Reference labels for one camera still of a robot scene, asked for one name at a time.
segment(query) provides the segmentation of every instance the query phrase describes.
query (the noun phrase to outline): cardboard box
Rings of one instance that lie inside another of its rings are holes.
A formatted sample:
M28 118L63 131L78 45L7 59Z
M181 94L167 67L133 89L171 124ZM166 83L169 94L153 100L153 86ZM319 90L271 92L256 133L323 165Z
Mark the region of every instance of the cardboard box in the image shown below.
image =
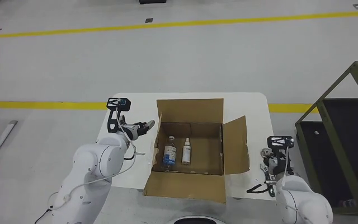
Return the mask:
M226 202L225 176L249 170L245 116L223 124L224 99L157 100L159 124L152 172L144 195ZM168 136L175 137L176 164L163 166ZM191 164L182 148L190 137Z

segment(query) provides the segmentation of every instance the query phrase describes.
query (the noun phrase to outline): white spray bottle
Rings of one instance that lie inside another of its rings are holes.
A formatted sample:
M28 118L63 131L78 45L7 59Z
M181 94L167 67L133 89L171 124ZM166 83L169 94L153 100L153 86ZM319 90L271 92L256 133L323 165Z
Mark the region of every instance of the white spray bottle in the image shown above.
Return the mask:
M181 163L185 165L189 165L190 157L191 157L191 146L190 146L189 138L186 138L183 146L183 157Z

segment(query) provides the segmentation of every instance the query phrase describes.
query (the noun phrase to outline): bottle label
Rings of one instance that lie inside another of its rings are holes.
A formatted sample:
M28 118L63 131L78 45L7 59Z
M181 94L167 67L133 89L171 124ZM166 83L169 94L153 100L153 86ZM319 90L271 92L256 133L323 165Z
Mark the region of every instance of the bottle label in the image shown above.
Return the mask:
M188 164L190 163L190 151L191 151L190 146L183 147L183 158L182 158L183 163L188 163Z
M176 156L177 149L173 146L166 146L164 148L164 158L163 163L173 165L175 164L175 156Z

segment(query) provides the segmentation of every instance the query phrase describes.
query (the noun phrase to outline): floor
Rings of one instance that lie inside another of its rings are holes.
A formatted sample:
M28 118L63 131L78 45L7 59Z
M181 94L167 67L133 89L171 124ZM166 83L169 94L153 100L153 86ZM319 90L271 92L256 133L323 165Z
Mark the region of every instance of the floor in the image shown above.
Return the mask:
M353 0L0 0L0 36L16 32L356 11ZM270 104L313 103L358 58L357 17L0 38L1 101L105 101L118 92L261 92ZM334 96L356 96L349 80ZM105 111L1 109L0 223L32 223L93 142ZM301 114L271 114L295 135ZM44 160L48 155L52 160ZM295 169L307 179L297 148ZM208 214L227 223L281 223L274 202L227 205L144 197L112 188L96 223L165 223ZM358 218L335 216L335 223ZM50 223L45 217L40 223Z

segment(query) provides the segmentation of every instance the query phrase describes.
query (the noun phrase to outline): bottle cap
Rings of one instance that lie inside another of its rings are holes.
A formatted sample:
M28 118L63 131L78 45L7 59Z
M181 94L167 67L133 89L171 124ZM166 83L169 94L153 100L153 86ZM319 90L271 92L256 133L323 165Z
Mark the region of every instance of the bottle cap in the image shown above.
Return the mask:
M184 145L185 146L190 146L189 138L186 138Z

